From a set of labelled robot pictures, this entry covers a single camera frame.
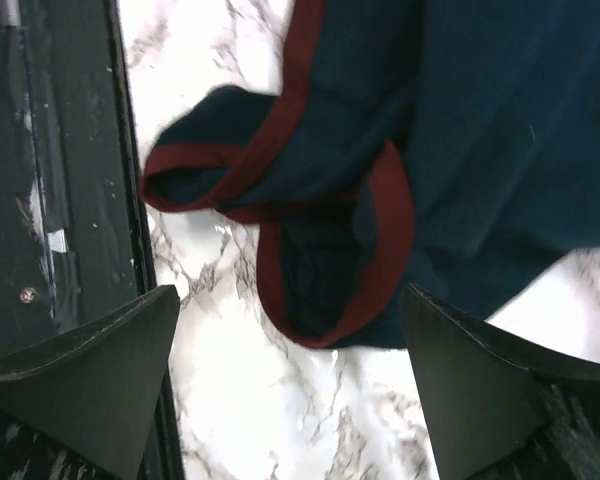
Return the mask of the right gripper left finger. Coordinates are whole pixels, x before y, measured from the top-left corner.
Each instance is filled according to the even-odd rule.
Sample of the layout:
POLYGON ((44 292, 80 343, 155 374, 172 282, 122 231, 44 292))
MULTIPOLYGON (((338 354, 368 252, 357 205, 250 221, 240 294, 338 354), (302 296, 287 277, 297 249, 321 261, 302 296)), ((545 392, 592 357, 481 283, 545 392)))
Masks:
POLYGON ((120 479, 136 477, 179 316, 171 285, 0 358, 0 410, 120 479))

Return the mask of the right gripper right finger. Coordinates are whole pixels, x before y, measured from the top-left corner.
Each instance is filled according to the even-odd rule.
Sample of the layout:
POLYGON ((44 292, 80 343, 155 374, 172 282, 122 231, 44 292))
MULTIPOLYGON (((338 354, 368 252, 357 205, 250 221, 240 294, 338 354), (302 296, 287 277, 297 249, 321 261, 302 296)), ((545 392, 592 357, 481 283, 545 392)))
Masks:
POLYGON ((600 479, 600 364, 410 286, 403 325, 442 479, 600 479))

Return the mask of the navy maroon tank top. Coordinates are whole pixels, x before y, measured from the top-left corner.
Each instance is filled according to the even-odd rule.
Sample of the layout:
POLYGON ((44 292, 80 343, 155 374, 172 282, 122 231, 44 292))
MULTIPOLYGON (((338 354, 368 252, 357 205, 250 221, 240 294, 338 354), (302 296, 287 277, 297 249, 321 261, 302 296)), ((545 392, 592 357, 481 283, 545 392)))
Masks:
POLYGON ((213 90, 141 193, 258 225, 305 347, 403 347, 409 283, 486 319, 600 247, 600 1, 298 1, 281 93, 213 90))

